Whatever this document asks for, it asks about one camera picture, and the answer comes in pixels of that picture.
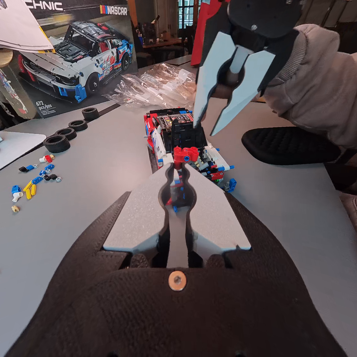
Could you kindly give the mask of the red felt bag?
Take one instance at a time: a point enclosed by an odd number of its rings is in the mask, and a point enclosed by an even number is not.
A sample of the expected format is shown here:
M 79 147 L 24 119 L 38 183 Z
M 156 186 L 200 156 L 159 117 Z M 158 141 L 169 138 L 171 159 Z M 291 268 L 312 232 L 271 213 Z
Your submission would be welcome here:
M 230 0 L 202 0 L 198 16 L 197 28 L 194 37 L 193 51 L 191 55 L 191 66 L 198 67 L 201 63 L 204 50 L 204 40 L 208 37 L 215 38 L 217 32 L 214 28 L 216 20 L 213 18 L 221 8 L 222 4 L 227 5 Z

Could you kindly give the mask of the toy brick race car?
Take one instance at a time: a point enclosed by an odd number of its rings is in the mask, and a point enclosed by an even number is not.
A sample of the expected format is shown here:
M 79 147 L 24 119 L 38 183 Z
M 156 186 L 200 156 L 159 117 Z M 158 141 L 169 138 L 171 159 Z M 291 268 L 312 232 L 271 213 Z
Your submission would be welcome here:
M 186 164 L 225 192 L 234 192 L 236 180 L 232 178 L 224 182 L 225 172 L 234 169 L 234 166 L 229 165 L 221 156 L 220 150 L 207 141 L 201 126 L 194 128 L 192 111 L 180 107 L 151 110 L 144 115 L 144 122 L 152 171 L 156 172 L 167 163 L 174 165 L 171 196 L 166 206 L 172 206 L 176 213 L 179 207 L 187 206 L 181 166 L 184 163 L 175 164 L 173 160 L 173 149 L 176 146 L 198 148 L 198 160 Z

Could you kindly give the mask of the instruction booklet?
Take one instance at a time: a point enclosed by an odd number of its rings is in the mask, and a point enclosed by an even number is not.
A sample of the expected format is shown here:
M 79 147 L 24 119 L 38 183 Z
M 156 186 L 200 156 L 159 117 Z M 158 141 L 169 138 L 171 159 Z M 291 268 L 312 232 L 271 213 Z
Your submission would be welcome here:
M 0 48 L 22 52 L 55 52 L 22 0 L 0 1 Z

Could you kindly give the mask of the person's right hand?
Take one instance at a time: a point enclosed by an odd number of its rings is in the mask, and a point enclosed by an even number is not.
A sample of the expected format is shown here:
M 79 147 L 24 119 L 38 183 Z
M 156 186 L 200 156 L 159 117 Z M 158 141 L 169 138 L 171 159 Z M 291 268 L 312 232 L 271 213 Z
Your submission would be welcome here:
M 244 77 L 244 72 L 233 73 L 230 69 L 222 74 L 219 78 L 218 84 L 211 97 L 219 99 L 230 99 L 233 90 L 239 86 Z

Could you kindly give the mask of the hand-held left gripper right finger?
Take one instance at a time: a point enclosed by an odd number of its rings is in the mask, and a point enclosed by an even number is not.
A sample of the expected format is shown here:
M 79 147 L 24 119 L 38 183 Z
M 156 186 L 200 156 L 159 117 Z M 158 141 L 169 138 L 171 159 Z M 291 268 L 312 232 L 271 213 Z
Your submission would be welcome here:
M 248 251 L 251 244 L 225 192 L 189 164 L 182 165 L 186 213 L 188 266 L 232 266 L 227 252 Z

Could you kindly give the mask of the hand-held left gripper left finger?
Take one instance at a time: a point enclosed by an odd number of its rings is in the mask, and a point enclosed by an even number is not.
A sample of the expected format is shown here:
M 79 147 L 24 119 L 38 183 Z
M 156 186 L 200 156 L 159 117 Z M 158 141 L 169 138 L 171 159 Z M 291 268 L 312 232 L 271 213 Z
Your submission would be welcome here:
M 167 163 L 131 191 L 103 249 L 142 253 L 152 266 L 167 266 L 170 247 L 168 211 L 173 163 Z

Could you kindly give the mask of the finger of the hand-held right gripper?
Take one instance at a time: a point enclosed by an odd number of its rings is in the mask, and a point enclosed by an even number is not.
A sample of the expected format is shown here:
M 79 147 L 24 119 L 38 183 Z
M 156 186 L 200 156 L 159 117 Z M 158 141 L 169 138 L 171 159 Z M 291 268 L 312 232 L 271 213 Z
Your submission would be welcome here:
M 257 95 L 266 72 L 274 60 L 275 55 L 268 51 L 260 51 L 249 55 L 244 63 L 244 77 L 231 95 L 230 101 L 221 111 L 215 123 L 211 136 L 216 135 L 227 126 L 237 114 Z
M 193 126 L 201 122 L 208 106 L 209 98 L 217 87 L 218 76 L 223 65 L 228 63 L 235 52 L 231 35 L 218 32 L 203 65 L 197 72 L 197 86 L 193 110 Z

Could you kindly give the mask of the red brick connector piece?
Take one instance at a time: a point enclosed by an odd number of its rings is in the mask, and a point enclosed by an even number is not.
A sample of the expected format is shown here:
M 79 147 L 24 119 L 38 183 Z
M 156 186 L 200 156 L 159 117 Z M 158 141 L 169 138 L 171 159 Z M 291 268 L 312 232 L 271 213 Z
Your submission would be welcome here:
M 176 146 L 173 149 L 173 160 L 175 164 L 188 163 L 190 161 L 196 162 L 199 157 L 199 151 L 196 147 L 180 148 Z

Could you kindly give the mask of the scattered small connector pieces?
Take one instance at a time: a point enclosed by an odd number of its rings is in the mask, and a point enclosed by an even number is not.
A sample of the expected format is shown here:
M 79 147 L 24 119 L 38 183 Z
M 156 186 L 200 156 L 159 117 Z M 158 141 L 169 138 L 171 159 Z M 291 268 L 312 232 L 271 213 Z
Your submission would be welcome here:
M 33 184 L 38 184 L 42 180 L 46 181 L 56 181 L 60 182 L 62 180 L 61 177 L 57 176 L 56 174 L 51 173 L 52 170 L 54 169 L 55 165 L 52 163 L 54 160 L 55 156 L 53 154 L 50 155 L 45 155 L 42 158 L 39 158 L 40 163 L 47 163 L 48 165 L 43 168 L 38 174 L 38 176 L 32 180 Z

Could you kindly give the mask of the pile of clear plastic bags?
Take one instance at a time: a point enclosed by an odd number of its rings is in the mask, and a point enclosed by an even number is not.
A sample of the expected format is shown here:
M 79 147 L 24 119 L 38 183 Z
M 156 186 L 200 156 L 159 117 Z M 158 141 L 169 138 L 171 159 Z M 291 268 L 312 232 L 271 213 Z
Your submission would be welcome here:
M 103 96 L 130 108 L 156 105 L 162 109 L 184 107 L 193 110 L 195 91 L 195 74 L 163 63 L 141 75 L 123 75 L 114 91 Z

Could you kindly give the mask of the white book stand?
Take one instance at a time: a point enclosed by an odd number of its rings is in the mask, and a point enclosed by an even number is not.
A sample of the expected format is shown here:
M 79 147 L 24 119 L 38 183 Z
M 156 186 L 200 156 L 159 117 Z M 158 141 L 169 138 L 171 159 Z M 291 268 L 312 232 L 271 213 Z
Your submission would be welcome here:
M 32 119 L 36 114 L 29 96 L 24 91 L 16 75 L 8 66 L 13 59 L 13 51 L 1 48 L 1 109 L 5 108 L 3 99 L 11 106 L 18 117 L 12 117 L 7 120 L 1 116 L 1 123 L 4 127 L 9 127 L 12 119 Z M 30 150 L 41 145 L 46 138 L 43 134 L 23 133 L 1 130 L 1 168 L 6 167 Z

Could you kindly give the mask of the person's leg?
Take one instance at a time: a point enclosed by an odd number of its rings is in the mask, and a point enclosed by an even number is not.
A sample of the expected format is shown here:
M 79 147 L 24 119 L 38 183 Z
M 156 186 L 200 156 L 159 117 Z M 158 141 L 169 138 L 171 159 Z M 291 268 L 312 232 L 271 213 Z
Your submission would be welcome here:
M 349 219 L 357 231 L 357 196 L 353 194 L 348 194 L 340 192 L 340 200 L 349 216 Z

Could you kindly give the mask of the toy car set box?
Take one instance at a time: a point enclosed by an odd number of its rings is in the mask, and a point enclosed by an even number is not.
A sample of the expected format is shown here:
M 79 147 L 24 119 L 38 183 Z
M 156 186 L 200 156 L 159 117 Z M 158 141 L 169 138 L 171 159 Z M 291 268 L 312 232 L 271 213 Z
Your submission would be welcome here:
M 14 40 L 12 5 L 27 6 L 54 47 L 14 51 L 1 68 L 1 107 L 12 115 L 48 118 L 102 103 L 122 75 L 137 73 L 127 1 L 1 1 L 1 26 Z

